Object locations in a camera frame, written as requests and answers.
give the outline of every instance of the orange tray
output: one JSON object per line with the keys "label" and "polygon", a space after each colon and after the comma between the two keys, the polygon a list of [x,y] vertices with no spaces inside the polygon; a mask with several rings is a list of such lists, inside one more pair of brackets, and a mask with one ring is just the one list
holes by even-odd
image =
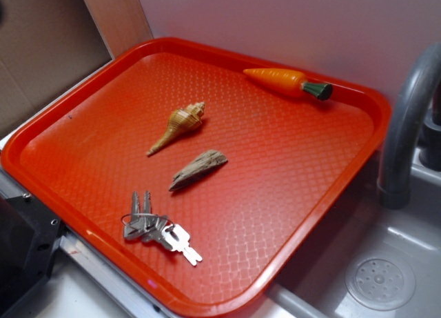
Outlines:
{"label": "orange tray", "polygon": [[[290,99],[245,78],[282,67],[179,39],[132,48],[20,129],[3,167],[170,310],[206,317],[257,297],[384,138],[390,115],[377,92],[334,85],[328,101]],[[203,125],[145,153],[177,108],[205,102]],[[222,168],[170,193],[172,177],[216,149]],[[159,244],[128,242],[121,217],[132,192],[191,234],[193,267]]]}

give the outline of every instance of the conch shell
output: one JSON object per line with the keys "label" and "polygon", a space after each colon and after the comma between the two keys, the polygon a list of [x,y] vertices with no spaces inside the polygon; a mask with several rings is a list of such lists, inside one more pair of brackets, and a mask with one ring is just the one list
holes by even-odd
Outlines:
{"label": "conch shell", "polygon": [[204,114],[205,103],[190,104],[185,109],[175,110],[168,119],[167,130],[164,135],[150,148],[147,156],[164,148],[183,133],[190,132],[202,125],[201,117]]}

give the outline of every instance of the textured tray surface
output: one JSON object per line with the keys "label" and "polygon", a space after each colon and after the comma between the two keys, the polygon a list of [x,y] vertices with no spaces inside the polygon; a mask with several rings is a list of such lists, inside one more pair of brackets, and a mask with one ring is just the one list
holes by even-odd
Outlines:
{"label": "textured tray surface", "polygon": [[[170,113],[199,101],[202,127],[146,157]],[[256,296],[322,213],[311,212],[338,196],[337,180],[376,132],[355,106],[284,98],[240,72],[171,52],[141,57],[82,103],[58,109],[13,162],[38,186],[22,182],[50,196],[67,224],[184,315],[222,313],[221,302],[242,295],[228,305],[233,310]],[[209,149],[228,163],[168,192],[173,175]],[[150,190],[153,213],[191,234],[203,257],[197,267],[160,245],[123,239],[120,218],[130,212],[134,190],[141,197]]]}

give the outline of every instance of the metal edge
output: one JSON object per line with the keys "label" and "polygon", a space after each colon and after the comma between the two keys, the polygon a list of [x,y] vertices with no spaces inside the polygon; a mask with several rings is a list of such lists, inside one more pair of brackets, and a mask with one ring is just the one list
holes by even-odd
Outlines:
{"label": "metal edge", "polygon": [[67,229],[60,249],[78,264],[115,302],[133,317],[181,318],[124,275],[113,263]]}
{"label": "metal edge", "polygon": [[9,199],[11,197],[23,196],[28,191],[16,182],[1,166],[0,163],[0,197]]}

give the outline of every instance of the white wall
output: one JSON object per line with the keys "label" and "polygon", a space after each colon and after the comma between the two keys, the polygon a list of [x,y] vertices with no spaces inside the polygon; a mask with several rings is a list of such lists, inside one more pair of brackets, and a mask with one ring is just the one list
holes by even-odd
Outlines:
{"label": "white wall", "polygon": [[394,104],[441,41],[441,0],[140,0],[154,37],[180,37],[369,86]]}

